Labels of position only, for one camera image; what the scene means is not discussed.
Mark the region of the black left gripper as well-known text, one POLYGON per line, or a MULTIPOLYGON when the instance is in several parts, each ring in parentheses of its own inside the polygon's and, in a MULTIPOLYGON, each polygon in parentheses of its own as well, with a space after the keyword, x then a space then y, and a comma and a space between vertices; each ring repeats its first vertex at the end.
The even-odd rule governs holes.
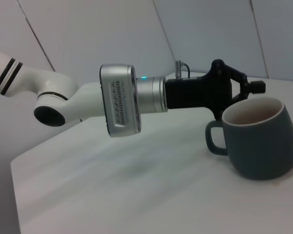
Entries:
POLYGON ((249 94, 265 93, 266 84, 262 80, 249 82, 246 74, 217 59, 202 77, 167 80, 165 91, 169 109, 204 107, 219 120, 230 105, 247 99, 249 94), (240 93, 233 98, 231 79, 240 86, 240 93))

